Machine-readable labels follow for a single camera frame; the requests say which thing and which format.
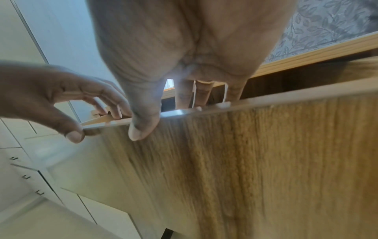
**fingernail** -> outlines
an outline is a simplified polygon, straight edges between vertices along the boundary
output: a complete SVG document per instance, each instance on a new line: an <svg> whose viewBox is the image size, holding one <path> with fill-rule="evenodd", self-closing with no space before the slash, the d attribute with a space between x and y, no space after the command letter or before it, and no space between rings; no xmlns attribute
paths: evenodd
<svg viewBox="0 0 378 239"><path fill-rule="evenodd" d="M82 137L82 134L77 131L72 131L66 134L66 139L75 144L80 143L82 141Z"/></svg>
<svg viewBox="0 0 378 239"><path fill-rule="evenodd" d="M131 122L130 128L129 128L129 138L132 141L140 140L142 137L142 132L135 128L134 124Z"/></svg>

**floral wallpaper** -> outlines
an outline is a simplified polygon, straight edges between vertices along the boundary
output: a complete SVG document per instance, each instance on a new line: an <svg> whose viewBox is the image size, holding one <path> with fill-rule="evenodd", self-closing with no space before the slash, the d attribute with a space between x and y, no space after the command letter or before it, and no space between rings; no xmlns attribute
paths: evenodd
<svg viewBox="0 0 378 239"><path fill-rule="evenodd" d="M266 62L378 31L378 0L300 0Z"/></svg>

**drawer handle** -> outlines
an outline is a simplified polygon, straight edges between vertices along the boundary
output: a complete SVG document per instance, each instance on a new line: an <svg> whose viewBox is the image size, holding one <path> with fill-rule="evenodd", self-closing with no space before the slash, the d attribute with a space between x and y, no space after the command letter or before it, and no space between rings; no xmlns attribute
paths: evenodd
<svg viewBox="0 0 378 239"><path fill-rule="evenodd" d="M37 192L35 192L35 193L37 193L39 196L44 195L44 193L40 193L39 190Z"/></svg>

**hand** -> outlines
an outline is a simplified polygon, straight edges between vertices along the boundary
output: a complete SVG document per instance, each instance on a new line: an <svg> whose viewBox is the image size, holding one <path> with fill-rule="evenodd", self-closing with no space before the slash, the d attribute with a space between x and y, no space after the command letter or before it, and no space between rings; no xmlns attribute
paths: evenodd
<svg viewBox="0 0 378 239"><path fill-rule="evenodd" d="M124 93L110 81L54 66L0 63L0 117L34 121L79 143L84 139L82 126L54 104L84 100L106 114L96 97L110 107L113 118L131 116Z"/></svg>
<svg viewBox="0 0 378 239"><path fill-rule="evenodd" d="M133 119L129 137L156 127L167 78L176 107L206 104L212 84L238 100L272 50L297 0L87 0L100 54L125 91Z"/></svg>

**wooden board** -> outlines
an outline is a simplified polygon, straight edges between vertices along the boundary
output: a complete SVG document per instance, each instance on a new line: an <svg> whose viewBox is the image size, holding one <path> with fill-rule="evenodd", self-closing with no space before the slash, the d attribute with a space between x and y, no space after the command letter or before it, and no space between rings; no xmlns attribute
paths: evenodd
<svg viewBox="0 0 378 239"><path fill-rule="evenodd" d="M101 134L79 145L28 142L61 187L156 232L378 237L378 78L163 114L138 142L128 119L86 126Z"/></svg>
<svg viewBox="0 0 378 239"><path fill-rule="evenodd" d="M331 46L320 48L318 50L313 50L282 60L262 64L255 72L255 74L251 77L255 78L263 75L268 75L275 72L327 61L330 59L348 56L376 48L378 48L377 32L367 34L362 37L357 37L343 43L337 43ZM214 84L214 87L220 85L224 85L224 83L216 82ZM174 90L174 88L165 90L162 99L174 97Z"/></svg>

